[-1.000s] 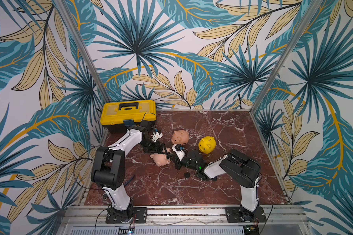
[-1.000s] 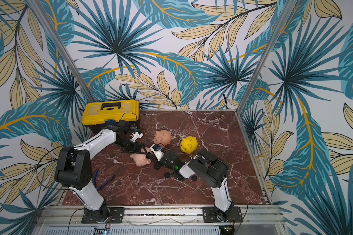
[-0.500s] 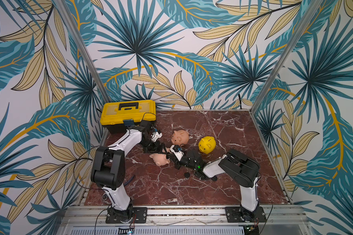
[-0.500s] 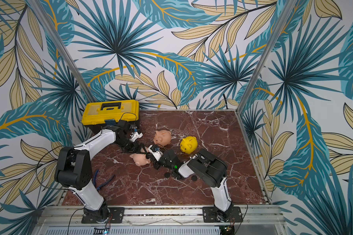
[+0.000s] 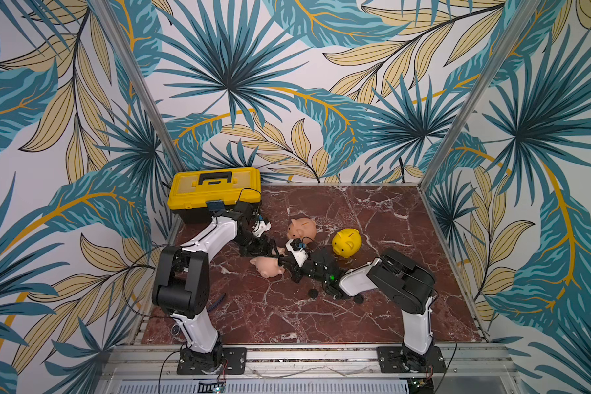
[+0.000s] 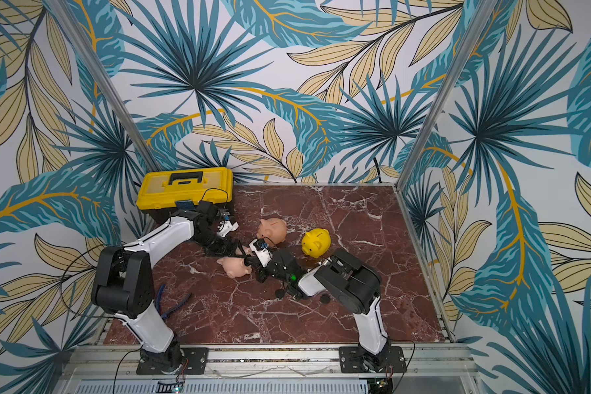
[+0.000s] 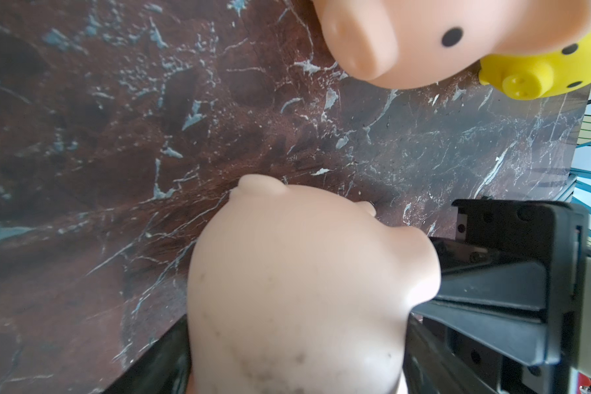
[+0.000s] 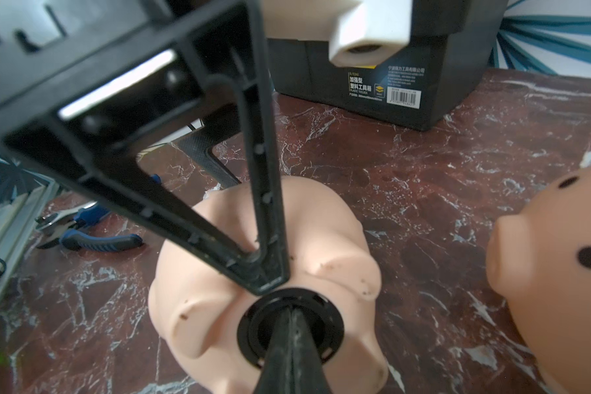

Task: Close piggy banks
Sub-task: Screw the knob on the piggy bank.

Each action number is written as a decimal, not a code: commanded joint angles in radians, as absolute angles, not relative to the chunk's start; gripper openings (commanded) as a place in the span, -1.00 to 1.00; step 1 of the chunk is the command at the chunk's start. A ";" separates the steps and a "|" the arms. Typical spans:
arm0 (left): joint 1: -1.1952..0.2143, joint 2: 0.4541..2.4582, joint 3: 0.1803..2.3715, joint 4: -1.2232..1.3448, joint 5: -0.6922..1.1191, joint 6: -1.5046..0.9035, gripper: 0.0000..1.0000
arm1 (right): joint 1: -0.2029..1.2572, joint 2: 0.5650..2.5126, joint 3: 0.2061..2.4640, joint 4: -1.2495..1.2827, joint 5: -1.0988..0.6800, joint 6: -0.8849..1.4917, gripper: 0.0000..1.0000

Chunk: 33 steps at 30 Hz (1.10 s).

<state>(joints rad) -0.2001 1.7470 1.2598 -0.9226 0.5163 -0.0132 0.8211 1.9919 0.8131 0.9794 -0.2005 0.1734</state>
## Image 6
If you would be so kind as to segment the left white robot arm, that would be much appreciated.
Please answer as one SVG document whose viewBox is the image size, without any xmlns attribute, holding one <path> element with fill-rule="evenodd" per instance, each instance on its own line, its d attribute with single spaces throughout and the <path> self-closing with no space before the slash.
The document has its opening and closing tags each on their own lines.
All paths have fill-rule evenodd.
<svg viewBox="0 0 591 394">
<path fill-rule="evenodd" d="M 193 241 L 207 254 L 234 257 L 242 250 L 229 233 L 237 229 L 234 203 L 186 204 L 163 224 L 124 246 L 100 253 L 91 292 L 94 305 L 129 328 L 141 344 L 141 360 L 172 374 L 185 364 L 177 335 L 155 306 L 153 267 L 180 244 Z"/>
</svg>

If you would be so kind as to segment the yellow piggy bank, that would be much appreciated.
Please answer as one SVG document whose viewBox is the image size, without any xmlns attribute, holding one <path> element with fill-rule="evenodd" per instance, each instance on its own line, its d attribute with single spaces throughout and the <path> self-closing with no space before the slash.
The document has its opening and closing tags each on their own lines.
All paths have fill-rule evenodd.
<svg viewBox="0 0 591 394">
<path fill-rule="evenodd" d="M 304 254 L 318 259 L 330 249 L 331 243 L 328 230 L 315 228 L 305 233 L 301 241 L 301 249 Z"/>
</svg>

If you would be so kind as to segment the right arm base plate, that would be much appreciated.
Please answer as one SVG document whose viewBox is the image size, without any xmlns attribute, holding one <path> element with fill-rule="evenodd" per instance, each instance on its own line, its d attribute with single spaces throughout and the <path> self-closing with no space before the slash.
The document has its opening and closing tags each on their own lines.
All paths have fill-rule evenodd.
<svg viewBox="0 0 591 394">
<path fill-rule="evenodd" d="M 372 355 L 361 346 L 341 346 L 339 361 L 343 374 L 404 373 L 407 358 L 398 346 L 386 346 L 381 353 Z"/>
</svg>

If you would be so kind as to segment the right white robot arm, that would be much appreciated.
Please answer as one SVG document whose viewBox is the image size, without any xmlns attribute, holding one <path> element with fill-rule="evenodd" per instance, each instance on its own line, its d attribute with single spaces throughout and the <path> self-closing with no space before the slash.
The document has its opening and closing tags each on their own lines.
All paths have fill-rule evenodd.
<svg viewBox="0 0 591 394">
<path fill-rule="evenodd" d="M 359 333 L 356 354 L 346 359 L 358 362 L 366 371 L 379 372 L 391 348 L 380 310 L 379 274 L 342 248 L 317 267 L 305 270 L 289 250 L 258 250 L 260 243 L 252 243 L 244 257 L 245 266 L 252 269 L 257 281 L 263 283 L 272 277 L 282 282 L 282 288 L 276 291 L 279 299 L 286 295 L 296 300 L 309 299 L 320 293 L 333 297 L 353 314 Z"/>
</svg>

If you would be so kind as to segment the pink piggy bank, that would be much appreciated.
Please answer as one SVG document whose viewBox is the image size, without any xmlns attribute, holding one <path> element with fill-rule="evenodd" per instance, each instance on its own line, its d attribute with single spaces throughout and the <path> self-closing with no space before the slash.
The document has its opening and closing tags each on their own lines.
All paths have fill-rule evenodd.
<svg viewBox="0 0 591 394">
<path fill-rule="evenodd" d="M 267 238 L 274 245 L 280 244 L 287 238 L 287 223 L 281 218 L 261 219 L 257 230 L 257 238 Z"/>
<path fill-rule="evenodd" d="M 217 260 L 217 263 L 222 266 L 225 274 L 232 279 L 244 277 L 252 273 L 252 268 L 245 264 L 244 258 L 222 257 Z"/>
</svg>

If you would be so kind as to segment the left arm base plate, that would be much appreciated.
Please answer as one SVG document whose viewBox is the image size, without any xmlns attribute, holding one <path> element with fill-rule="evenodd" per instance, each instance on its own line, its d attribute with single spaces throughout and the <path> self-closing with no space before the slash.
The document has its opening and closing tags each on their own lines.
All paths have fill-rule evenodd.
<svg viewBox="0 0 591 394">
<path fill-rule="evenodd" d="M 207 347 L 173 348 L 164 353 L 140 351 L 138 375 L 203 375 L 208 360 Z"/>
</svg>

